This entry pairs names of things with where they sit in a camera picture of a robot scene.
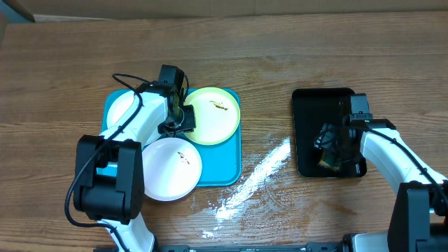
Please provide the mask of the yellow green sponge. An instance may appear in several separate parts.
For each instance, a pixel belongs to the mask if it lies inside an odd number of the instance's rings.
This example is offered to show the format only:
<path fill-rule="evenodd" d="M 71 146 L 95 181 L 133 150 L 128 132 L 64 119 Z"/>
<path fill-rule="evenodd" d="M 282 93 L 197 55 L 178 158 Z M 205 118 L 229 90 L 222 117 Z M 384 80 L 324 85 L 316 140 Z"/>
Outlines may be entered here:
<path fill-rule="evenodd" d="M 340 152 L 334 148 L 322 148 L 318 165 L 326 169 L 339 171 L 341 169 Z"/>

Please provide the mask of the yellow-green plate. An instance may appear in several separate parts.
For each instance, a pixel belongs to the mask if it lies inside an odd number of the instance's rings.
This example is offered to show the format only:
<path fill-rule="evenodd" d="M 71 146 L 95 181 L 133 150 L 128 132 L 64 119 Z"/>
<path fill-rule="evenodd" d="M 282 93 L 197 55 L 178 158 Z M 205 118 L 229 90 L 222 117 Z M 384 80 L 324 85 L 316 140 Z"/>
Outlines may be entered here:
<path fill-rule="evenodd" d="M 237 100 L 226 90 L 203 87 L 186 97 L 194 108 L 196 127 L 185 136 L 196 144 L 211 146 L 228 140 L 240 123 Z"/>

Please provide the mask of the white plate with stain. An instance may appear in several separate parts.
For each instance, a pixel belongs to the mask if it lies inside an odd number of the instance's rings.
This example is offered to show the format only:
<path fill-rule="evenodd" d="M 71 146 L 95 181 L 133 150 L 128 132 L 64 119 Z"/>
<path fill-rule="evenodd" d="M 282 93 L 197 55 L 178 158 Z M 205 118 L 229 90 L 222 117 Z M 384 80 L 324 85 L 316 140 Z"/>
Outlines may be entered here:
<path fill-rule="evenodd" d="M 189 194 L 202 175 L 202 159 L 196 147 L 180 138 L 159 139 L 142 152 L 144 192 L 162 202 Z"/>

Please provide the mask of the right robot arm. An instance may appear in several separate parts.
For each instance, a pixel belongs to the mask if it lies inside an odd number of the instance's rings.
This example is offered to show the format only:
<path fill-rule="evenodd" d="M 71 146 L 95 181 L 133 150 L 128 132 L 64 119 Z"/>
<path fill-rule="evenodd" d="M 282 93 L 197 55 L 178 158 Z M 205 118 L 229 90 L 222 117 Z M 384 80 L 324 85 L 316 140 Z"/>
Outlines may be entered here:
<path fill-rule="evenodd" d="M 396 193 L 388 230 L 348 234 L 343 251 L 446 251 L 447 224 L 432 224 L 431 214 L 447 217 L 447 177 L 431 169 L 402 140 L 387 119 L 374 119 L 364 94 L 339 101 L 341 123 L 325 123 L 314 145 L 319 165 L 341 171 L 370 161 Z"/>

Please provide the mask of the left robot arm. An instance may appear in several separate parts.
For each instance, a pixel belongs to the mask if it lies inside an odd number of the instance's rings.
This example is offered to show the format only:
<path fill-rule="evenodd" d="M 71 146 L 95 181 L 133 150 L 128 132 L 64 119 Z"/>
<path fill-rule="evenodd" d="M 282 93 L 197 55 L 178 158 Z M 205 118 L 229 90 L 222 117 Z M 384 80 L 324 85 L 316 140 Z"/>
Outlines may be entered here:
<path fill-rule="evenodd" d="M 141 215 L 144 145 L 195 128 L 193 107 L 184 103 L 189 82 L 182 70 L 164 64 L 157 80 L 141 78 L 140 83 L 129 89 L 134 100 L 117 122 L 98 136 L 79 139 L 64 202 L 72 225 L 106 229 L 115 251 L 153 251 L 157 246 Z"/>

